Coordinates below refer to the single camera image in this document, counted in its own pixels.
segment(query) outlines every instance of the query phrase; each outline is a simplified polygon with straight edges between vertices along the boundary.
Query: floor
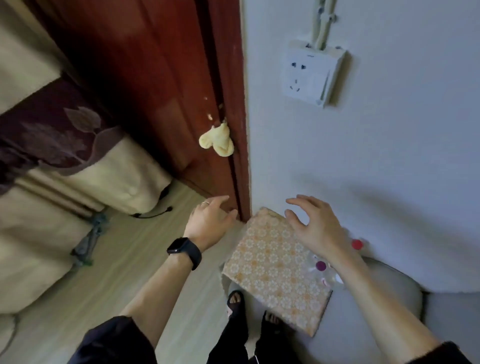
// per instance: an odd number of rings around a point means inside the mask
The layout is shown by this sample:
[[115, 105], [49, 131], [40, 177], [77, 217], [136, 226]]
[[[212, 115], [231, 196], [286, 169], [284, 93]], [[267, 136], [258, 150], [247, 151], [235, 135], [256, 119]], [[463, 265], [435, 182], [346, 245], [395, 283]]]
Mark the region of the floor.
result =
[[[111, 212], [92, 267], [69, 273], [21, 313], [19, 331], [0, 364], [64, 364], [84, 333], [118, 314], [166, 259], [168, 245], [183, 233], [188, 216], [204, 198], [175, 182], [156, 211], [138, 220]], [[204, 254], [188, 278], [156, 348], [159, 363], [205, 363], [227, 322], [219, 266], [232, 251], [243, 224]]]

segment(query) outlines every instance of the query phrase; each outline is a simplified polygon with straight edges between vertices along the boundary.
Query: door frame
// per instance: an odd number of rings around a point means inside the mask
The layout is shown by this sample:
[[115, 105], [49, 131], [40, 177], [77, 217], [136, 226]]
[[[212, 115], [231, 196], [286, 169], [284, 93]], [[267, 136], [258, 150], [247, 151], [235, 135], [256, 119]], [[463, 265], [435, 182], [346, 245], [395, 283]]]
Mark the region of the door frame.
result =
[[231, 158], [240, 219], [252, 215], [244, 83], [241, 0], [206, 0], [216, 48], [225, 116], [235, 145]]

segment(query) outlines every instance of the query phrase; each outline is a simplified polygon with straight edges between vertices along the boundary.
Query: power outlet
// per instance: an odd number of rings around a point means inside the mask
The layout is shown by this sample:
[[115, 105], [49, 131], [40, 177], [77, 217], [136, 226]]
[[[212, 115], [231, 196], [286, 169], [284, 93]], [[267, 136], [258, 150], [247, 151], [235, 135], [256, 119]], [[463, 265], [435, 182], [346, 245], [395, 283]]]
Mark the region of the power outlet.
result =
[[331, 47], [313, 49], [300, 40], [290, 42], [283, 72], [284, 94], [324, 107], [345, 53], [343, 49]]

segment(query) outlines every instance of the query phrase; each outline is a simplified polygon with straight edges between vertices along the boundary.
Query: door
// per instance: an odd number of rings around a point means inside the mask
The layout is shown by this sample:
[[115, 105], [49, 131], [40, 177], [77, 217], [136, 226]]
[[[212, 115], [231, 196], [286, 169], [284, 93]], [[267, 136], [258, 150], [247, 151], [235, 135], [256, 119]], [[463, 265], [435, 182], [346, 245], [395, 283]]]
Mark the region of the door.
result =
[[220, 124], [195, 0], [29, 0], [82, 79], [160, 164], [204, 196], [230, 196], [228, 158], [202, 149]]

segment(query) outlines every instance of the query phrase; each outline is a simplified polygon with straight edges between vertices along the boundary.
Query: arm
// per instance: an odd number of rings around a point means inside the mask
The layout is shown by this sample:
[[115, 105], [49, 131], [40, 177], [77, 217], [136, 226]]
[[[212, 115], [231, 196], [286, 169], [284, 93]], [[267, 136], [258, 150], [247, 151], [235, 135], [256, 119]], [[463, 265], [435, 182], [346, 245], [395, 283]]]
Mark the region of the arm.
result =
[[314, 197], [297, 195], [287, 202], [301, 207], [310, 222], [303, 225], [291, 210], [287, 220], [307, 248], [337, 270], [365, 317], [377, 345], [392, 363], [407, 363], [440, 345], [435, 336], [371, 277], [362, 258], [348, 245], [331, 207]]
[[[184, 237], [203, 252], [215, 245], [232, 226], [237, 211], [222, 218], [220, 205], [228, 196], [213, 197], [202, 203], [190, 215]], [[151, 279], [140, 289], [121, 315], [132, 317], [153, 347], [156, 347], [170, 318], [181, 289], [192, 271], [192, 261], [186, 253], [172, 254]]]

